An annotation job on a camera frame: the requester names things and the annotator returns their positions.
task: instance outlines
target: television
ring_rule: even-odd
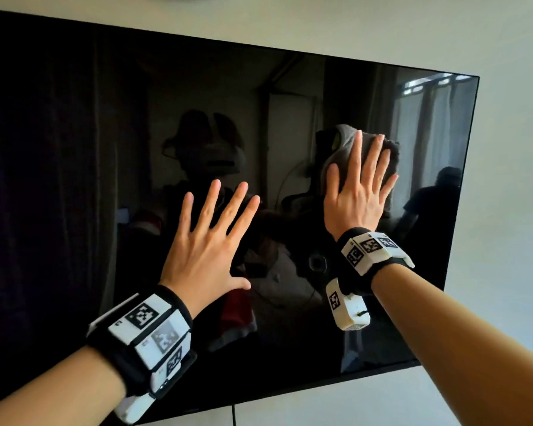
[[[241,181],[261,197],[231,269],[252,288],[195,319],[197,362],[143,422],[418,365],[375,298],[368,327],[334,323],[322,163],[336,126],[386,136],[399,179],[378,229],[443,289],[478,82],[0,12],[0,370],[25,359],[0,398],[158,283],[181,198],[197,216],[214,178],[217,212]]]

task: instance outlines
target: qr code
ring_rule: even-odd
[[[399,248],[396,243],[391,241],[388,237],[378,237],[379,242],[385,245],[387,248]]]
[[[363,255],[364,254],[362,253],[362,251],[354,245],[353,248],[349,251],[346,258],[348,262],[351,263],[353,267],[355,267],[362,260]]]
[[[330,295],[330,305],[332,307],[332,310],[340,306],[339,298],[338,298],[338,292],[334,291]]]
[[[171,358],[168,360],[168,363],[166,364],[166,376],[167,377],[171,374],[171,372],[178,365],[181,359],[182,359],[182,347],[180,346],[179,349],[174,353],[173,356],[171,356]]]
[[[157,316],[158,313],[154,309],[150,308],[145,303],[141,303],[136,309],[134,309],[134,311],[128,313],[125,318],[133,323],[138,329],[143,329]]]
[[[154,339],[154,342],[162,353],[170,350],[179,339],[178,333],[167,320],[154,330],[150,336],[152,336],[152,339]]]
[[[383,248],[381,246],[381,244],[379,242],[377,242],[375,239],[369,239],[367,241],[363,241],[359,245],[363,248],[363,250],[367,254],[370,254],[370,253],[372,253],[374,251],[377,251],[377,250]]]

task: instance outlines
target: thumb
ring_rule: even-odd
[[[234,290],[236,288],[242,288],[243,290],[250,290],[251,289],[251,282],[242,277],[231,277],[231,289]]]

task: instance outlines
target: finger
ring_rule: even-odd
[[[182,202],[182,211],[179,215],[178,229],[174,239],[182,239],[187,237],[192,226],[192,205],[194,202],[194,195],[189,191],[184,196]]]
[[[231,277],[229,286],[230,290],[235,290],[237,288],[242,288],[243,290],[250,290],[251,282],[243,277]]]
[[[326,198],[336,200],[339,194],[339,169],[338,165],[333,163],[328,167],[326,173]]]
[[[217,202],[220,188],[220,180],[215,179],[209,187],[207,199],[205,199],[205,204],[203,205],[201,213],[199,214],[199,219],[194,229],[194,236],[199,237],[206,234],[209,230],[209,225],[211,224],[211,219],[213,218],[213,213],[215,212],[215,203]]]
[[[383,204],[389,194],[391,193],[391,190],[395,186],[395,183],[397,182],[397,179],[399,179],[399,175],[394,174],[391,175],[389,179],[387,179],[387,182],[385,182],[385,185],[381,189],[381,192],[379,193],[379,203]]]
[[[227,207],[225,207],[225,210],[221,214],[219,221],[215,226],[217,230],[227,233],[227,229],[237,216],[237,212],[239,212],[239,207],[241,206],[241,202],[245,198],[245,194],[247,193],[248,189],[249,184],[247,184],[247,182],[242,182],[239,184],[237,190],[235,190],[233,197],[229,201]]]
[[[237,219],[237,222],[233,226],[229,236],[227,236],[230,242],[233,243],[233,247],[237,248],[237,246],[239,246],[239,242],[241,242],[241,238],[251,225],[251,221],[253,221],[253,217],[255,216],[260,203],[261,199],[259,196],[254,196],[251,200],[249,200],[247,207]]]
[[[377,168],[375,169],[375,176],[373,178],[373,192],[375,194],[379,193],[381,190],[381,184],[383,183],[383,177],[389,167],[389,160],[391,158],[391,150],[385,149],[379,157],[379,163],[377,163]]]
[[[379,154],[381,153],[381,148],[383,147],[384,135],[377,135],[373,140],[369,154],[367,154],[367,159],[363,163],[362,170],[362,185],[368,190],[373,187],[373,176],[375,175],[375,167],[377,166],[377,160],[379,159]]]
[[[349,153],[349,163],[347,165],[346,183],[348,187],[359,184],[359,177],[362,170],[362,144],[363,134],[361,130],[357,130],[355,135],[354,145]]]

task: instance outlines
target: forearm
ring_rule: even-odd
[[[372,288],[462,424],[533,424],[533,352],[399,264]]]
[[[96,426],[125,393],[113,367],[84,347],[0,401],[0,426]]]

